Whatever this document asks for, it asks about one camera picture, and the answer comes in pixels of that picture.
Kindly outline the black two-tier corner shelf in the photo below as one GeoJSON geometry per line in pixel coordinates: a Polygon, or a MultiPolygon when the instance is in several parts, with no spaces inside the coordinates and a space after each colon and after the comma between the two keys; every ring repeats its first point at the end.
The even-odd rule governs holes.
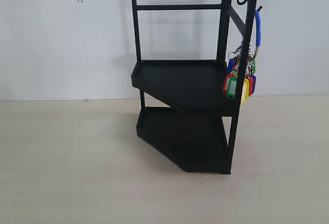
{"type": "Polygon", "coordinates": [[[140,5],[132,0],[136,65],[132,86],[140,93],[137,136],[186,172],[231,173],[251,36],[256,35],[257,0],[219,4],[140,5]],[[213,60],[144,60],[140,11],[219,10],[213,60]],[[235,99],[223,94],[228,62],[242,44],[235,99]]]}

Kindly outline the colourful key tag bunch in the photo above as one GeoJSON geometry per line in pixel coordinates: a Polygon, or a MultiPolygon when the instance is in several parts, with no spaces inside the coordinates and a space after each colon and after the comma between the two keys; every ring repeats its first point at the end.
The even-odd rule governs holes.
{"type": "MultiPolygon", "coordinates": [[[[260,12],[258,12],[257,10],[255,11],[254,18],[256,22],[255,51],[253,53],[251,50],[251,46],[249,46],[246,72],[245,72],[245,78],[244,78],[243,89],[242,89],[241,104],[243,104],[250,96],[253,95],[257,81],[257,78],[255,76],[256,58],[259,52],[259,48],[261,46],[261,35],[262,35],[261,17],[260,17],[260,12]]],[[[230,58],[228,62],[228,70],[227,70],[227,76],[224,81],[223,94],[230,100],[235,99],[241,52],[242,52],[242,44],[236,49],[236,51],[232,52],[234,54],[234,57],[230,58]]]]}

